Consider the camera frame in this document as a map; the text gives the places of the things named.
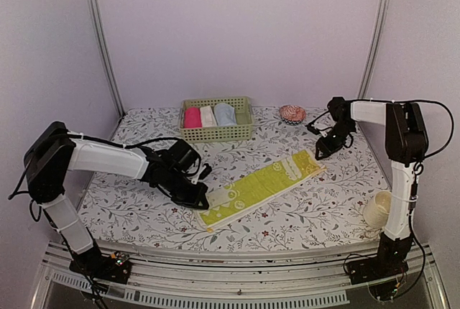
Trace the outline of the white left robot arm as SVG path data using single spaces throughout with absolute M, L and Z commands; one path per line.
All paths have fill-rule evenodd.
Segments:
M 65 195 L 70 172 L 119 175 L 157 188 L 174 204 L 206 210 L 209 207 L 203 180 L 211 166 L 185 140 L 170 138 L 172 146 L 153 150 L 150 142 L 125 145 L 69 131 L 54 121 L 24 155 L 24 171 L 9 195 L 12 200 L 27 194 L 39 206 L 51 227 L 61 235 L 72 261 L 70 271 L 89 280 L 126 284 L 132 270 L 129 255 L 105 256 L 96 239 Z

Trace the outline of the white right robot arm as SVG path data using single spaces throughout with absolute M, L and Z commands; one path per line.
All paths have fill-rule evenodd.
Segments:
M 358 122 L 385 128 L 385 151 L 392 167 L 392 198 L 387 223 L 379 238 L 375 257 L 346 262 L 352 284 L 403 275 L 406 257 L 419 245 L 413 231 L 413 213 L 418 199 L 418 178 L 428 151 L 428 135 L 420 107 L 415 101 L 347 101 L 334 97 L 327 104 L 334 121 L 316 142 L 315 158 L 323 160 L 343 149 L 356 132 Z

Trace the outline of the green white small packet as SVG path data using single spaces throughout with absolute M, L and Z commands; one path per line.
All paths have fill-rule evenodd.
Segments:
M 243 218 L 326 170 L 304 149 L 206 194 L 209 208 L 196 211 L 198 225 L 215 231 Z

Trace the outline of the light blue towel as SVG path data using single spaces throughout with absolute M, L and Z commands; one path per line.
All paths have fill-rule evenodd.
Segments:
M 214 106 L 214 116 L 218 126 L 236 126 L 235 108 L 227 103 L 218 103 Z

